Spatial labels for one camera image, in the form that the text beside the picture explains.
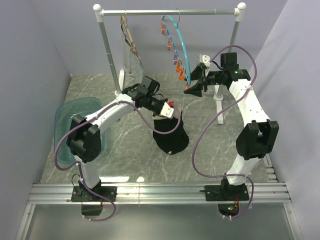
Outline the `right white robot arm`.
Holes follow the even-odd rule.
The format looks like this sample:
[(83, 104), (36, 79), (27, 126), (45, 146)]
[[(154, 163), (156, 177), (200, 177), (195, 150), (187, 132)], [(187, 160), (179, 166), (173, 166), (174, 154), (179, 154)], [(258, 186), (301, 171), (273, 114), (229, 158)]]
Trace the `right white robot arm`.
[(210, 57), (201, 55), (190, 74), (196, 84), (184, 93), (201, 97), (208, 86), (224, 85), (237, 103), (244, 128), (236, 139), (236, 158), (220, 184), (221, 196), (231, 200), (244, 189), (246, 177), (255, 164), (272, 151), (279, 124), (264, 112), (253, 89), (254, 81), (246, 69), (239, 68), (235, 52), (220, 55), (220, 70), (211, 71), (210, 67)]

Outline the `teal clip hanger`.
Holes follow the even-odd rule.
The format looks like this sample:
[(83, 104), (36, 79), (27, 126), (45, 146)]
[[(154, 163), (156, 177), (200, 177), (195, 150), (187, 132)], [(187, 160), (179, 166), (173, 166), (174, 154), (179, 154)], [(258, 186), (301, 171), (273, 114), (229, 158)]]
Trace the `teal clip hanger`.
[[(179, 16), (178, 21), (175, 21), (174, 18), (171, 15), (163, 15), (161, 17), (161, 21), (164, 21), (165, 23), (165, 27), (166, 27), (166, 33), (165, 35), (167, 36), (167, 39), (170, 38), (172, 41), (172, 50), (175, 52), (178, 52), (178, 56), (179, 56), (179, 61), (180, 64), (183, 66), (183, 70), (184, 70), (184, 74), (186, 76), (186, 78), (184, 79), (186, 81), (186, 83), (191, 85), (191, 68), (190, 68), (190, 61), (189, 61), (189, 54), (188, 54), (188, 50), (187, 50), (187, 46), (183, 37), (183, 34), (179, 28), (179, 21), (180, 21), (181, 17)], [(182, 60), (181, 56), (180, 56), (180, 52), (178, 49), (178, 45), (175, 43), (174, 38), (172, 36), (172, 34), (170, 33), (170, 30), (167, 26), (167, 22), (171, 22), (172, 26), (175, 29), (175, 32), (177, 34), (177, 37), (179, 39), (179, 44), (181, 46), (181, 50), (182, 50), (182, 54), (184, 57), (184, 60)]]

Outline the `black underwear beige waistband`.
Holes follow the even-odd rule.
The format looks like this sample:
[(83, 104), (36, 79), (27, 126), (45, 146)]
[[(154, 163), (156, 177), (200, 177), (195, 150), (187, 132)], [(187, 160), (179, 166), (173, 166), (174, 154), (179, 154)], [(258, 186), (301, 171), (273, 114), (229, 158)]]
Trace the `black underwear beige waistband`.
[[(172, 119), (152, 116), (154, 129), (159, 132), (169, 132), (178, 123), (178, 114), (176, 113)], [(189, 144), (189, 136), (184, 129), (184, 122), (181, 119), (178, 128), (170, 134), (152, 133), (153, 139), (157, 146), (169, 155), (182, 152)]]

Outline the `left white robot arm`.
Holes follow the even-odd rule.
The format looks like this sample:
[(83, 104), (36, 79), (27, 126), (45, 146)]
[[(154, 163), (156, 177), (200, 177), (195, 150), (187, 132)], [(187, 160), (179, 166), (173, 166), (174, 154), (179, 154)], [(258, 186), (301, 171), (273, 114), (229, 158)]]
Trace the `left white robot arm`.
[(99, 156), (102, 144), (101, 136), (116, 121), (135, 111), (145, 108), (156, 116), (171, 118), (174, 109), (166, 99), (157, 99), (155, 95), (160, 83), (146, 76), (141, 83), (123, 89), (121, 94), (107, 106), (82, 117), (76, 115), (70, 129), (76, 129), (66, 139), (70, 152), (80, 162), (82, 181), (86, 184), (83, 195), (89, 201), (96, 201), (101, 195), (101, 183), (95, 159)]

